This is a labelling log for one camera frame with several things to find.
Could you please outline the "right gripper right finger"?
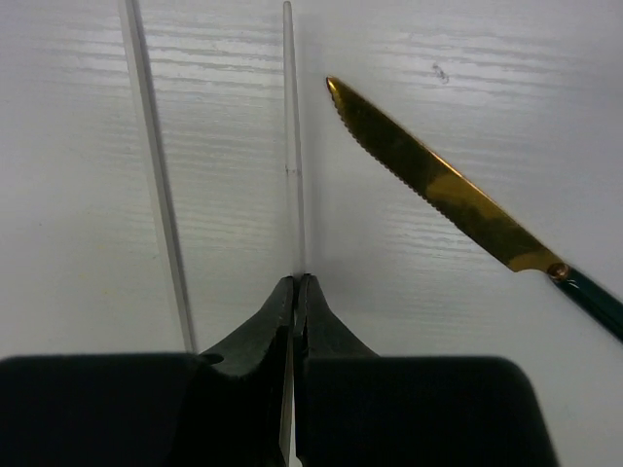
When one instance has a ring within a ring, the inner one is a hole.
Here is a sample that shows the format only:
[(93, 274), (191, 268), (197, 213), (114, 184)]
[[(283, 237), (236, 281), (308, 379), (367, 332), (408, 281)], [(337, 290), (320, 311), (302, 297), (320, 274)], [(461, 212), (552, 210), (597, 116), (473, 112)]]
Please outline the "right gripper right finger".
[(526, 374), (497, 356), (383, 357), (300, 281), (296, 453), (306, 466), (555, 466)]

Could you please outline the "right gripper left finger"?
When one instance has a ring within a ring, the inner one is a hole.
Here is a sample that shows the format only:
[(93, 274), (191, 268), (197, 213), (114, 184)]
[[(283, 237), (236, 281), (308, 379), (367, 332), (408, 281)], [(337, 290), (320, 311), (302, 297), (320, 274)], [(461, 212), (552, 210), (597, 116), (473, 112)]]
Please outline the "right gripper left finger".
[(5, 466), (284, 466), (295, 282), (194, 353), (1, 362)]

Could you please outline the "clear chopstick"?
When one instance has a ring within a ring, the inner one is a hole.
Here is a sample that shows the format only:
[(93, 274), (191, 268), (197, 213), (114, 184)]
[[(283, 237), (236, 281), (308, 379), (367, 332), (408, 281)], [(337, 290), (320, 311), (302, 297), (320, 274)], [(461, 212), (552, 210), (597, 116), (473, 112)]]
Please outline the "clear chopstick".
[(118, 3), (128, 76), (138, 137), (147, 177), (165, 292), (183, 348), (198, 351), (188, 296), (173, 198), (166, 165), (162, 129), (140, 3)]
[(300, 287), (307, 269), (305, 195), (302, 139), (297, 83), (296, 49), (292, 4), (284, 1), (283, 20), (283, 81), (286, 199), (289, 210), (292, 276), (295, 289)]

